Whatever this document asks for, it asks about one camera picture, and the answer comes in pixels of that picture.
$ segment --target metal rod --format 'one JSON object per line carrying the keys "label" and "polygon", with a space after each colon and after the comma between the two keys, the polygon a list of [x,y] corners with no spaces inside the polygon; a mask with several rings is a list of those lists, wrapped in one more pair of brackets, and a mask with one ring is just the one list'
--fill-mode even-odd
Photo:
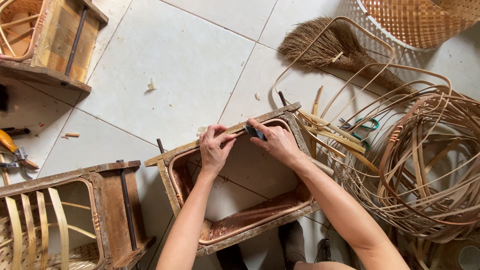
{"label": "metal rod", "polygon": [[283,97],[282,91],[279,91],[279,92],[278,92],[278,95],[280,96],[280,99],[282,100],[283,106],[286,106],[286,105],[287,105],[287,102],[285,101],[285,97]]}
{"label": "metal rod", "polygon": [[136,251],[138,249],[137,240],[135,239],[135,230],[133,229],[132,212],[130,210],[130,199],[128,198],[127,181],[125,180],[125,171],[123,169],[120,169],[120,183],[121,183],[121,190],[123,193],[123,203],[125,204],[125,213],[127,215],[127,224],[128,224],[128,232],[130,234],[130,242],[132,244],[132,250]]}
{"label": "metal rod", "polygon": [[156,140],[156,143],[158,144],[158,148],[160,148],[160,153],[165,153],[165,150],[163,149],[162,141],[160,139]]}
{"label": "metal rod", "polygon": [[70,57],[68,58],[67,68],[65,69],[65,76],[70,75],[70,69],[72,68],[73,59],[75,58],[75,52],[77,51],[78,41],[80,40],[80,35],[82,34],[82,29],[85,23],[85,17],[87,16],[88,7],[84,6],[84,11],[82,12],[82,17],[80,18],[80,23],[78,24],[77,34],[73,40],[72,51],[70,52]]}

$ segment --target broom bristles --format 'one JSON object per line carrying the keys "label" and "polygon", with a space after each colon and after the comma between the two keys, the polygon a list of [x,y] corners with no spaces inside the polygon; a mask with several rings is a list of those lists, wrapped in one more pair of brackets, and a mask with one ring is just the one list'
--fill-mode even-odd
{"label": "broom bristles", "polygon": [[[283,40],[279,51],[285,54],[287,59],[297,59],[305,49],[315,40],[318,34],[332,21],[330,17],[318,17],[316,19],[298,24]],[[332,62],[341,52],[343,54],[334,63]],[[377,61],[370,57],[360,45],[357,35],[345,21],[333,22],[315,41],[312,46],[299,58],[299,64],[305,67],[334,67],[358,72],[362,67]],[[381,71],[380,67],[370,67],[363,70],[360,75],[373,79]],[[396,89],[405,84],[391,71],[385,69],[375,82],[386,87],[388,90]],[[413,88],[407,86],[400,92],[412,93]]]}

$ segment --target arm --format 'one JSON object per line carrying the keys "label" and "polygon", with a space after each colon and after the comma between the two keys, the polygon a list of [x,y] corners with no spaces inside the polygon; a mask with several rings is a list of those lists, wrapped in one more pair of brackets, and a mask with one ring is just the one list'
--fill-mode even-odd
{"label": "arm", "polygon": [[254,119],[249,121],[265,134],[268,142],[254,137],[250,140],[298,174],[328,220],[355,250],[366,269],[408,269],[377,222],[350,194],[300,151],[291,133],[281,127],[266,127]]}
{"label": "arm", "polygon": [[[236,134],[222,133],[214,138],[217,131],[226,129],[224,125],[220,124],[210,125],[207,131],[200,135],[202,170],[180,214],[173,223],[160,259],[158,259],[156,270],[192,269],[210,189],[216,176],[225,165],[225,160],[237,136]],[[227,140],[227,144],[221,149],[220,144]]]}

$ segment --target orange handle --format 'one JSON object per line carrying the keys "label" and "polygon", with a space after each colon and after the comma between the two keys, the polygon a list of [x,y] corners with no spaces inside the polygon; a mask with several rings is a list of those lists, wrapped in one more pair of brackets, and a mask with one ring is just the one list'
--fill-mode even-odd
{"label": "orange handle", "polygon": [[15,145],[12,137],[6,134],[3,130],[0,130],[0,142],[12,152],[18,149],[18,146]]}

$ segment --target pruning shears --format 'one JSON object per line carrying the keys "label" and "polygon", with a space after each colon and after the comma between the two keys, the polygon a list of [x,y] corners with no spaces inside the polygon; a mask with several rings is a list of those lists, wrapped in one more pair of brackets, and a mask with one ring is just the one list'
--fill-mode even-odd
{"label": "pruning shears", "polygon": [[27,174],[26,169],[38,170],[38,165],[27,160],[24,148],[16,146],[12,138],[3,130],[0,130],[0,143],[8,150],[3,151],[0,148],[0,153],[13,155],[13,161],[11,163],[0,162],[0,168],[20,168],[25,177],[32,179]]}
{"label": "pruning shears", "polygon": [[[351,125],[349,123],[346,123],[345,122],[345,119],[343,118],[340,118],[338,119],[340,121],[340,123],[342,123],[341,125],[339,125],[338,127],[340,128],[343,128],[343,129],[351,129],[351,128],[355,128],[357,125],[358,125],[358,122],[360,122],[363,118],[360,118],[358,119],[357,121],[355,121],[355,124],[354,125]],[[367,130],[375,130],[377,129],[379,126],[380,126],[380,123],[378,123],[378,120],[376,120],[375,118],[372,118],[371,119],[372,123],[375,124],[373,126],[367,126],[367,125],[360,125],[360,127],[363,127],[364,129],[367,129]],[[354,136],[355,138],[357,138],[358,140],[362,140],[362,138],[360,136],[358,136],[357,134],[355,133],[352,133],[352,136]],[[367,142],[367,141],[363,141],[363,143],[365,144],[365,152],[367,152],[368,150],[370,150],[370,144]]]}

